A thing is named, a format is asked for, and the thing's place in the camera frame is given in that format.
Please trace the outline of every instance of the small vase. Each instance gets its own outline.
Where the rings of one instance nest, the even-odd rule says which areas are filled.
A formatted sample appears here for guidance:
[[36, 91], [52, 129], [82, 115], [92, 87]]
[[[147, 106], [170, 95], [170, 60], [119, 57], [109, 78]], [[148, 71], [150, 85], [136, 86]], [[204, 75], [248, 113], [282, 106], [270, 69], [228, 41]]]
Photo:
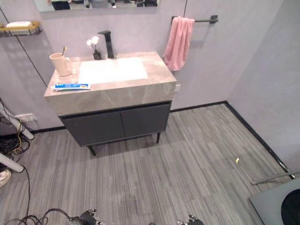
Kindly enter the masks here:
[[97, 50], [94, 51], [94, 60], [100, 60], [101, 59], [101, 54]]

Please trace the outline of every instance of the gray striped floor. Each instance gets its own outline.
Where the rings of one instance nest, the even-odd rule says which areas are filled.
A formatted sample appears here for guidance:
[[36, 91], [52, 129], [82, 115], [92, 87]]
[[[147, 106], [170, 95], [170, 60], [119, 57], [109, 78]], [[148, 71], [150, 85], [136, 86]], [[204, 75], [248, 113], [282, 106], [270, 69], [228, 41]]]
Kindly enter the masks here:
[[[30, 173], [30, 213], [96, 208], [108, 225], [175, 225], [189, 213], [206, 225], [261, 225], [248, 198], [289, 180], [250, 185], [283, 170], [224, 105], [171, 113], [155, 140], [99, 145], [93, 157], [67, 130], [37, 134], [20, 160]], [[0, 188], [0, 224], [23, 217], [26, 204], [26, 175], [14, 173]], [[49, 216], [49, 224], [64, 221]]]

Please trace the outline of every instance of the pink mug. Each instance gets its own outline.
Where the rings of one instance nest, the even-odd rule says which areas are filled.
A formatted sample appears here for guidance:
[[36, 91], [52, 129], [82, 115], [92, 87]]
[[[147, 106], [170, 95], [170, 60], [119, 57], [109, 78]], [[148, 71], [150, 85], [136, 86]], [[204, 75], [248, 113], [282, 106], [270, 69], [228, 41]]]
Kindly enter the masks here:
[[53, 65], [60, 76], [68, 76], [72, 72], [72, 63], [68, 57], [62, 55], [62, 53], [54, 53], [49, 56]]

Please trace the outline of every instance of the wall switch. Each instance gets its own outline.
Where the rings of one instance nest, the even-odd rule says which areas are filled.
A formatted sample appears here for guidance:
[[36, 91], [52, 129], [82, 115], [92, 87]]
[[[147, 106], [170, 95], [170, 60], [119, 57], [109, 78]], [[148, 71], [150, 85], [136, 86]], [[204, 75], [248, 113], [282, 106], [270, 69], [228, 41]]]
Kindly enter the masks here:
[[175, 86], [175, 92], [179, 92], [180, 91], [180, 87], [181, 87], [181, 84], [177, 84]]
[[17, 115], [15, 117], [18, 118], [22, 122], [29, 122], [29, 121], [37, 120], [36, 116], [33, 115], [32, 113]]

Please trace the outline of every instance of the cabinet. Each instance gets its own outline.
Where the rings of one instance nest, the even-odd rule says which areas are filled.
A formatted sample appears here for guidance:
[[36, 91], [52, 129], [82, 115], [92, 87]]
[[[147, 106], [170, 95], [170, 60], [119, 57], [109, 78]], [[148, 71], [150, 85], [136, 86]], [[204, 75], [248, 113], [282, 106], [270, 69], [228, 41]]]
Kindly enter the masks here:
[[112, 111], [60, 116], [80, 146], [87, 146], [157, 133], [166, 129], [171, 102], [142, 105]]

